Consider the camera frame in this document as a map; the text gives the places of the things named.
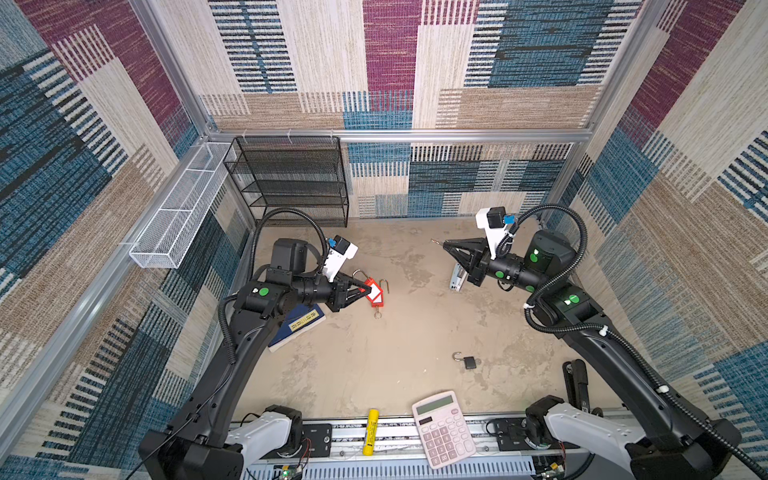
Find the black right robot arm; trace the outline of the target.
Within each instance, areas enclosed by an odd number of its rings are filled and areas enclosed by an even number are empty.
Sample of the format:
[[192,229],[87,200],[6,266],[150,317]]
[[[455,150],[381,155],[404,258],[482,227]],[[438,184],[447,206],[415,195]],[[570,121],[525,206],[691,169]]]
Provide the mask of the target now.
[[507,252],[506,245],[470,238],[446,240],[442,247],[470,283],[494,278],[528,291],[523,307],[527,323],[581,355],[638,423],[625,431],[549,396],[526,412],[533,443],[574,443],[636,479],[713,479],[732,459],[755,464],[740,448],[741,433],[730,421],[708,417],[679,394],[615,329],[602,307],[569,281],[568,269],[580,251],[563,235],[538,231],[523,256]]

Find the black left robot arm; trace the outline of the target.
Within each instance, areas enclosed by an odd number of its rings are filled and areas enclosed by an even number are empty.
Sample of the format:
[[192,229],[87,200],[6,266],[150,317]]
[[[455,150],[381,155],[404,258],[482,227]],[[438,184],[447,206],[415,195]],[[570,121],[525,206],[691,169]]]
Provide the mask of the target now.
[[151,478],[245,479],[247,468],[265,455],[295,455],[304,448],[302,415],[292,408],[273,405],[240,428],[230,425],[259,358],[292,310],[325,304],[337,312],[370,292],[341,271],[356,245],[337,236],[324,248],[322,265],[309,272],[306,256],[313,246],[277,240],[270,264],[222,300],[222,344],[180,411],[164,430],[149,431],[138,448]]

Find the red padlock with label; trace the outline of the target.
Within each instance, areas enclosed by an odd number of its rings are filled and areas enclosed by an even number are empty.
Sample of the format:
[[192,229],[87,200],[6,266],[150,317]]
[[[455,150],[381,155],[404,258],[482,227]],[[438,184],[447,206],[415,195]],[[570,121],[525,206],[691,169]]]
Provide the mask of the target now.
[[369,292],[366,295],[366,298],[371,306],[373,308],[382,307],[384,305],[384,294],[380,285],[361,269],[355,270],[352,274],[354,278],[356,278],[358,275],[362,276],[363,283],[369,288]]

